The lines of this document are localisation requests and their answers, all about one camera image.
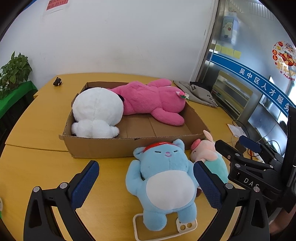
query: plush ear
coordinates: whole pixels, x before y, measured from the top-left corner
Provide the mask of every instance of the plush ear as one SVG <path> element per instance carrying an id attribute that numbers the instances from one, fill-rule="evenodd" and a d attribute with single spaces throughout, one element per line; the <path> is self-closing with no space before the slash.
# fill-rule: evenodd
<path id="1" fill-rule="evenodd" d="M 200 144 L 200 142 L 201 142 L 200 139 L 195 140 L 195 141 L 192 143 L 190 149 L 191 149 L 191 150 L 194 150 L 194 149 L 198 146 L 198 144 Z"/>
<path id="2" fill-rule="evenodd" d="M 143 155 L 144 149 L 145 149 L 145 147 L 137 147 L 133 152 L 133 156 L 135 158 L 137 158 L 138 160 L 140 160 L 141 156 Z"/>
<path id="3" fill-rule="evenodd" d="M 173 144 L 180 147 L 183 151 L 185 151 L 185 145 L 182 140 L 177 139 L 177 140 L 173 141 Z"/>
<path id="4" fill-rule="evenodd" d="M 207 132 L 206 130 L 203 130 L 203 133 L 209 141 L 213 142 L 213 137 L 211 136 L 211 134 L 209 132 Z"/>

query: paper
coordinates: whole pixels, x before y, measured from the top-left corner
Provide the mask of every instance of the paper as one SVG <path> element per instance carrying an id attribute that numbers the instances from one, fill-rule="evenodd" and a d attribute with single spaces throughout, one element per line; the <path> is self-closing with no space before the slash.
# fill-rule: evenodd
<path id="1" fill-rule="evenodd" d="M 67 4 L 69 0 L 50 0 L 48 2 L 46 10 L 50 10 L 54 7 L 58 7 L 64 4 Z"/>
<path id="2" fill-rule="evenodd" d="M 233 49 L 222 46 L 221 53 L 233 56 Z"/>
<path id="3" fill-rule="evenodd" d="M 220 52 L 221 51 L 221 45 L 216 45 L 215 51 Z"/>
<path id="4" fill-rule="evenodd" d="M 239 138 L 240 136 L 245 136 L 247 137 L 247 135 L 244 133 L 243 129 L 240 126 L 233 126 L 233 125 L 229 125 L 227 124 L 229 129 L 231 130 L 232 134 L 234 135 L 234 137 Z"/>
<path id="5" fill-rule="evenodd" d="M 235 51 L 233 52 L 233 57 L 240 59 L 241 54 L 242 54 L 241 52 L 235 50 Z"/>

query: cardboard tray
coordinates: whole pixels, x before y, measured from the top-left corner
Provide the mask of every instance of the cardboard tray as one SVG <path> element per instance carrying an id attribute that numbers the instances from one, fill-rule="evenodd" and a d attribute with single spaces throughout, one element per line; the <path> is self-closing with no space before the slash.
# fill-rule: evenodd
<path id="1" fill-rule="evenodd" d="M 102 87 L 115 88 L 127 83 L 120 82 L 88 82 L 81 92 L 86 88 Z M 65 142 L 69 153 L 75 158 L 112 158 L 133 156 L 133 151 L 140 146 L 148 146 L 156 142 L 173 142 L 181 139 L 185 149 L 190 149 L 191 144 L 198 138 L 204 139 L 203 130 L 207 126 L 200 119 L 188 103 L 180 115 L 185 119 L 182 126 L 170 126 L 154 119 L 150 114 L 124 115 L 116 126 L 120 133 L 113 139 L 93 139 L 73 136 L 71 126 L 75 122 L 71 111 L 64 129 L 59 136 Z"/>

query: screw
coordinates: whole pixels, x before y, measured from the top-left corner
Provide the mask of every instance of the screw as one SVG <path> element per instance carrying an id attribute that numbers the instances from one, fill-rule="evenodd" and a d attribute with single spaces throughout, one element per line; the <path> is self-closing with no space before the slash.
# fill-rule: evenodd
<path id="1" fill-rule="evenodd" d="M 66 188 L 67 186 L 68 186 L 67 183 L 61 183 L 60 188 L 61 188 L 61 189 L 64 189 L 64 188 Z"/>
<path id="2" fill-rule="evenodd" d="M 256 187 L 254 187 L 253 189 L 254 189 L 254 191 L 255 191 L 255 192 L 259 192 L 259 191 L 260 191 L 260 188 L 259 188 L 259 187 L 257 187 L 257 186 L 256 186 Z"/>
<path id="3" fill-rule="evenodd" d="M 38 192 L 40 190 L 40 187 L 34 187 L 33 192 Z"/>
<path id="4" fill-rule="evenodd" d="M 226 187 L 227 189 L 232 189 L 232 188 L 233 188 L 233 185 L 232 185 L 231 183 L 226 183 L 226 184 L 225 184 L 225 187 Z"/>

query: plush arm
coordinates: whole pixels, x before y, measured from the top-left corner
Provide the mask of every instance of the plush arm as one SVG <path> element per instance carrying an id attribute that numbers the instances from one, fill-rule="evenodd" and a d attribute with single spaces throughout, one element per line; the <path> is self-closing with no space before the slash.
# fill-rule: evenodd
<path id="1" fill-rule="evenodd" d="M 121 92 L 122 92 L 122 90 L 123 90 L 124 88 L 126 88 L 126 86 L 125 86 L 125 85 L 121 85 L 121 86 L 115 87 L 115 88 L 113 88 L 113 89 L 108 89 L 108 90 L 111 90 L 112 92 L 114 92 L 114 93 L 120 95 Z"/>
<path id="2" fill-rule="evenodd" d="M 203 149 L 200 153 L 196 155 L 196 160 L 207 160 L 207 161 L 215 161 L 217 160 L 218 155 L 216 152 L 213 152 L 208 149 Z"/>
<path id="3" fill-rule="evenodd" d="M 167 112 L 162 108 L 154 109 L 151 115 L 158 121 L 168 125 L 181 126 L 184 124 L 184 118 L 178 113 Z"/>
<path id="4" fill-rule="evenodd" d="M 191 177 L 195 187 L 197 188 L 199 186 L 194 174 L 193 174 L 193 163 L 191 161 L 188 160 L 188 171 L 187 174 Z"/>
<path id="5" fill-rule="evenodd" d="M 133 160 L 130 163 L 126 174 L 126 188 L 131 194 L 137 196 L 137 190 L 141 187 L 142 183 L 140 161 Z"/>
<path id="6" fill-rule="evenodd" d="M 154 80 L 148 84 L 148 86 L 154 86 L 154 87 L 166 87 L 171 85 L 172 85 L 172 82 L 168 79 Z"/>

